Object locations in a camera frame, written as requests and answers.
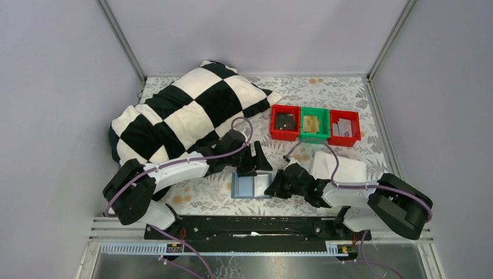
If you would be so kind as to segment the blue card holder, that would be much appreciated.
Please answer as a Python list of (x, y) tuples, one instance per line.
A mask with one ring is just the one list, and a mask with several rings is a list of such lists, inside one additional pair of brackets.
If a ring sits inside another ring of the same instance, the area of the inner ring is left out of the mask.
[(272, 195), (265, 194), (265, 191), (272, 181), (271, 173), (240, 177), (234, 172), (232, 175), (231, 197), (233, 199), (271, 199)]

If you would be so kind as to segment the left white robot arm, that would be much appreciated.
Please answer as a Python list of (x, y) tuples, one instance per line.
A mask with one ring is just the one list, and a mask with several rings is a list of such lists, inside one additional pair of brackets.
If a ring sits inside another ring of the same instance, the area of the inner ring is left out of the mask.
[(154, 195), (174, 184), (219, 173), (225, 167), (235, 167), (240, 177), (271, 171), (259, 141), (252, 145), (248, 141), (242, 132), (230, 130), (181, 159), (146, 164), (137, 159), (127, 161), (102, 191), (108, 202), (106, 215), (117, 217), (124, 226), (146, 223), (165, 238), (175, 238), (181, 226), (178, 215), (170, 206), (154, 200)]

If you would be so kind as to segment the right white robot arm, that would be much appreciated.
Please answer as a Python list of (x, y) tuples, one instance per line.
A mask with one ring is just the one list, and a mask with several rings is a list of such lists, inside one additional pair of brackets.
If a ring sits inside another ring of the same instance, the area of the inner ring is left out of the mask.
[(281, 199), (301, 196), (316, 208), (338, 208), (333, 230), (341, 239), (387, 228), (403, 238), (417, 240), (433, 217), (432, 201), (391, 173), (364, 184), (339, 183), (314, 178), (299, 163), (289, 162), (277, 171), (264, 193)]

